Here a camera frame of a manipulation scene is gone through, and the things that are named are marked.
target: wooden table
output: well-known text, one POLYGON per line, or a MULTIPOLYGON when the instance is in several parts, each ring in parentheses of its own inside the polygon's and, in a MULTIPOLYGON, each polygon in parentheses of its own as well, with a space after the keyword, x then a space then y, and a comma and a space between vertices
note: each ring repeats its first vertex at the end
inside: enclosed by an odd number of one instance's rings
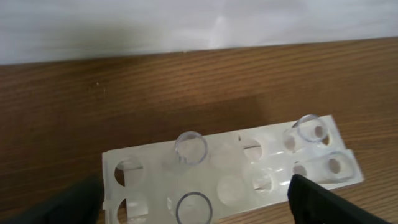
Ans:
MULTIPOLYGON (((366 179, 334 192, 398 222, 397 97, 398 38, 2 66, 0 220, 101 173, 107 150, 314 113, 366 179)), ((281 203, 221 222, 293 218, 281 203)))

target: white plastic tray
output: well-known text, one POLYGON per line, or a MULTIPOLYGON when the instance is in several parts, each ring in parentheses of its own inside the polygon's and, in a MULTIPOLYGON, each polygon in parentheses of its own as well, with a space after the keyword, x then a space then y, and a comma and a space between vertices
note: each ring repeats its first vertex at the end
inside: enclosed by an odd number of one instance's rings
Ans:
POLYGON ((213 208, 211 220, 217 221, 287 201, 293 170, 302 173, 303 168, 309 179, 327 189, 362 182, 359 165, 353 152, 345 148, 332 116, 321 119, 328 127, 328 145, 312 144, 297 152, 286 149, 282 140, 282 133, 295 122, 205 136, 208 159, 183 177, 169 175, 161 166, 162 158, 174 147, 175 141, 104 152, 106 223, 119 223, 117 212, 124 199, 128 223, 177 223, 174 198, 184 192, 205 194, 213 208), (352 175, 343 182, 330 182, 319 173, 329 169, 325 167, 326 160, 339 157, 349 164, 339 169, 348 170, 352 175), (116 181, 117 168, 124 170, 125 186, 116 181))

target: circular rim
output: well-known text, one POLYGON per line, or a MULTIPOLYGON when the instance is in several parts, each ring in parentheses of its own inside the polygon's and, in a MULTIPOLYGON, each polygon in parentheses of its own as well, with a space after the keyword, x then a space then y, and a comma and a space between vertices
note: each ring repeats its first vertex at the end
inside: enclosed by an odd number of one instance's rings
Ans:
POLYGON ((300 124, 310 121, 310 120, 314 120, 314 119, 319 120, 319 122, 321 123, 321 126, 323 126, 323 128, 325 128, 325 129, 327 129, 326 123, 322 119, 320 119, 317 115, 314 115, 314 114, 305 115, 304 117, 300 118, 299 121, 294 124, 294 126, 297 127, 297 134, 301 138, 303 138, 304 140, 306 140, 308 142, 317 143, 317 142, 323 141, 328 136, 328 132, 326 132, 326 131, 323 132, 323 136, 321 138, 318 138, 318 140, 314 141, 314 140, 311 140, 311 139, 305 137, 305 135, 303 135, 303 133, 300 130, 300 124))
POLYGON ((188 165, 197 165, 201 162, 203 162, 208 154, 208 148, 207 148, 207 142, 206 139, 200 134, 197 133, 196 131, 187 131, 182 133, 176 140, 175 142, 175 153, 178 155, 178 157, 180 158, 180 161, 183 161, 183 163, 188 164, 188 165), (180 155, 180 153, 178 152, 178 145, 183 141, 183 139, 185 139, 187 136, 195 136, 196 138, 199 138, 202 142, 203 145, 205 147, 205 153, 203 154, 203 156, 200 158, 199 161, 197 162, 187 162, 187 158, 182 157, 180 155))
POLYGON ((176 219, 177 219, 178 224, 183 224, 183 223, 181 222, 181 220, 180 220, 180 216, 179 216, 179 212, 178 212, 178 211, 180 210, 181 203, 182 203, 182 201, 183 201, 184 199, 186 199, 187 197, 192 196, 192 195, 200 196, 200 197, 202 197, 203 199, 205 199, 205 201, 207 202, 207 204, 208 204, 208 206, 209 206, 210 214, 209 214, 209 219, 207 220, 206 224, 209 224, 209 223, 211 222, 211 218, 213 218, 213 207, 211 206, 211 203, 210 203, 209 198, 206 197, 206 195, 204 195, 204 194, 202 194, 202 193, 200 193, 200 192, 189 192, 189 193, 186 193, 186 194, 185 194, 184 196, 182 196, 182 198, 178 201, 178 203, 177 203, 177 208, 175 209, 175 217, 176 217, 176 219))

